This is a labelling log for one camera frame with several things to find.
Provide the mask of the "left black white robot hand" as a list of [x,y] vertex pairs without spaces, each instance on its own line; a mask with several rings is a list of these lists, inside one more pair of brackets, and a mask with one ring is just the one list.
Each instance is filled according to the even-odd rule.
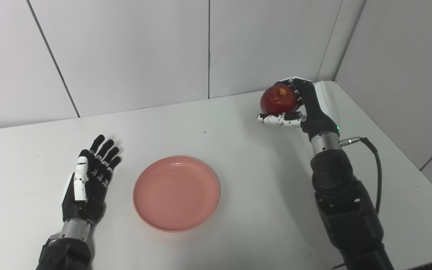
[[97,136],[89,149],[83,149],[70,175],[62,200],[62,220],[81,219],[96,225],[106,209],[106,195],[115,167],[121,163],[120,149],[112,139]]

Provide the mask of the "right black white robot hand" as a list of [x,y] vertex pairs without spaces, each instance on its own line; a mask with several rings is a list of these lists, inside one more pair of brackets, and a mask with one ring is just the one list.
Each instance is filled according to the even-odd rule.
[[319,133],[341,135],[334,96],[326,87],[293,76],[274,83],[259,101],[257,121],[282,128],[300,128],[310,140]]

